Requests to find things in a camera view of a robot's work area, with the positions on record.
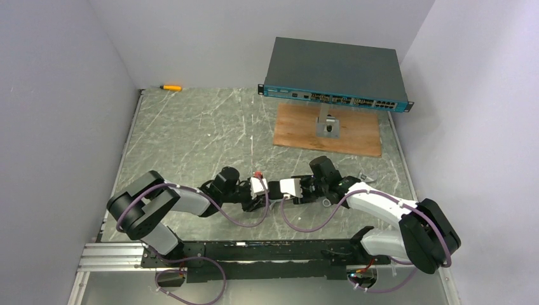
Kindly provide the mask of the black umbrella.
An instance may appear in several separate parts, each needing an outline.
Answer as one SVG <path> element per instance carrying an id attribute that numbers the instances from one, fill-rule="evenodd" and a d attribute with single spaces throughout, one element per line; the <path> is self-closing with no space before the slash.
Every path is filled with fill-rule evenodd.
<path id="1" fill-rule="evenodd" d="M 283 195 L 280 192 L 279 181 L 270 181 L 270 182 L 268 182 L 268 191 L 269 191 L 268 198 L 269 198 L 269 209 L 270 210 L 275 206 L 276 203 L 278 203 L 282 199 L 289 200 L 289 199 L 293 198 L 290 195 Z"/>

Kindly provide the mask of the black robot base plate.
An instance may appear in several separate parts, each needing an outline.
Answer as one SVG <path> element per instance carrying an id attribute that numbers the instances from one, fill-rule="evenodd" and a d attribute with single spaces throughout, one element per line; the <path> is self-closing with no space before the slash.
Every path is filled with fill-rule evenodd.
<path id="1" fill-rule="evenodd" d="M 186 241 L 178 255 L 162 261 L 150 250 L 141 257 L 142 268 L 182 267 L 188 283 L 220 280 L 256 280 L 318 277 L 344 280 L 353 268 L 388 265 L 389 258 L 370 256 L 359 243 L 336 240 Z"/>

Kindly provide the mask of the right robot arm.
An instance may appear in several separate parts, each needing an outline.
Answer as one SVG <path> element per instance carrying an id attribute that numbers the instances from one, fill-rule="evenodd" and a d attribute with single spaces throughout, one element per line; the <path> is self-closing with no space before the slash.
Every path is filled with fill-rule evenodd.
<path id="1" fill-rule="evenodd" d="M 399 198 L 371 187 L 366 177 L 342 176 L 327 156 L 313 159 L 310 168 L 310 175 L 298 176 L 298 202 L 324 198 L 337 208 L 365 212 L 392 227 L 360 229 L 350 239 L 353 256 L 387 257 L 426 274 L 451 265 L 461 239 L 436 201 Z"/>

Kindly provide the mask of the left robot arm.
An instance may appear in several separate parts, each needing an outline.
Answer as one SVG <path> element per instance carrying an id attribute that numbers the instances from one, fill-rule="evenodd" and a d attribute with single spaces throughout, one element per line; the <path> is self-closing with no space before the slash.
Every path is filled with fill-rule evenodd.
<path id="1" fill-rule="evenodd" d="M 160 257 L 172 261 L 185 256 L 186 247 L 178 235 L 162 220 L 173 212 L 183 212 L 206 218 L 220 213 L 234 219 L 223 210 L 223 204 L 241 205 L 252 212 L 259 207 L 269 209 L 270 188 L 262 173 L 240 180 L 237 169 L 226 166 L 212 180 L 200 187 L 174 184 L 155 170 L 112 195 L 107 210 L 116 220 L 116 230 L 131 240 L 142 241 Z"/>

